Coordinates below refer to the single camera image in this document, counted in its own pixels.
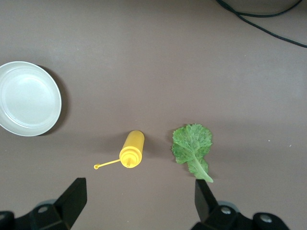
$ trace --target white bowl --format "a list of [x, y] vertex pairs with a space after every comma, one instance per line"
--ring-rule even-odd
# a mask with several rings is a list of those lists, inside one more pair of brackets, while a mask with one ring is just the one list
[[50, 130], [61, 113], [59, 88], [37, 65], [24, 61], [0, 66], [0, 125], [26, 137]]

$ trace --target black cable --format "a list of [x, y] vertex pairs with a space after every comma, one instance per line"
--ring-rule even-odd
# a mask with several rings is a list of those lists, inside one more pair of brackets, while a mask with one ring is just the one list
[[276, 17], [279, 15], [282, 15], [290, 10], [292, 10], [295, 6], [297, 6], [298, 4], [300, 4], [303, 0], [299, 0], [296, 4], [294, 4], [293, 6], [291, 6], [290, 8], [288, 8], [285, 11], [282, 11], [280, 13], [275, 13], [275, 14], [252, 14], [252, 13], [243, 13], [243, 12], [237, 12], [240, 15], [243, 16], [248, 16], [248, 17], [254, 17], [254, 18], [271, 18], [271, 17]]
[[272, 33], [271, 31], [268, 31], [267, 29], [264, 29], [263, 27], [259, 26], [259, 25], [256, 25], [254, 23], [252, 23], [251, 21], [245, 19], [244, 17], [242, 17], [242, 15], [244, 16], [249, 16], [249, 17], [259, 17], [259, 18], [266, 18], [266, 17], [274, 17], [274, 16], [278, 16], [278, 15], [281, 15], [291, 9], [293, 9], [295, 6], [297, 6], [302, 0], [299, 0], [296, 4], [294, 4], [292, 7], [290, 7], [289, 9], [283, 11], [283, 12], [280, 12], [280, 13], [276, 13], [276, 14], [269, 14], [269, 15], [261, 15], [261, 14], [249, 14], [249, 13], [242, 13], [242, 12], [237, 12], [235, 11], [230, 5], [228, 5], [226, 2], [224, 2], [223, 0], [216, 0], [217, 3], [219, 3], [223, 8], [225, 8], [226, 10], [230, 11], [231, 13], [234, 13], [239, 19], [241, 19], [242, 21], [266, 32], [267, 34], [273, 36], [273, 37], [276, 37], [278, 39], [281, 39], [283, 41], [286, 41], [286, 42], [289, 42], [289, 43], [292, 43], [294, 45], [297, 45], [297, 46], [300, 46], [300, 47], [303, 47], [303, 48], [307, 48], [307, 45], [304, 45], [302, 43], [299, 43], [299, 42], [296, 42], [296, 41], [293, 41], [291, 39], [288, 39], [288, 38], [285, 38], [285, 37], [282, 37], [282, 36], [279, 36], [277, 34], [274, 34]]

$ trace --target mustard bottle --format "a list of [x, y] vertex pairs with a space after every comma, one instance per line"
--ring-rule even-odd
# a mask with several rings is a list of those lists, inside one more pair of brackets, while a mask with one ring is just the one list
[[134, 130], [130, 132], [122, 150], [119, 153], [119, 159], [104, 164], [96, 164], [94, 165], [94, 169], [98, 169], [102, 166], [113, 164], [119, 161], [126, 168], [134, 168], [135, 166], [139, 165], [142, 160], [144, 140], [145, 137], [141, 131]]

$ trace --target green leaf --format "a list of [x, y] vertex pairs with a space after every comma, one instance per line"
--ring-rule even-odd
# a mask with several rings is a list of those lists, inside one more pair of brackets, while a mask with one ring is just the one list
[[208, 163], [203, 158], [209, 153], [212, 134], [200, 124], [186, 125], [174, 131], [172, 151], [178, 164], [187, 162], [190, 173], [197, 179], [213, 182], [207, 174]]

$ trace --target metal screw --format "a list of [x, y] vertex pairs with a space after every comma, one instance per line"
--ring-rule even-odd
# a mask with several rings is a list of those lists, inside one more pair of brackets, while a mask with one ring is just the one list
[[44, 206], [38, 210], [38, 213], [43, 213], [43, 212], [46, 212], [47, 210], [48, 210], [48, 207]]
[[272, 223], [272, 219], [268, 215], [262, 214], [260, 215], [260, 219], [266, 223]]
[[221, 211], [222, 211], [224, 214], [227, 214], [227, 215], [231, 214], [230, 209], [227, 208], [227, 207], [225, 207], [225, 206], [221, 208]]

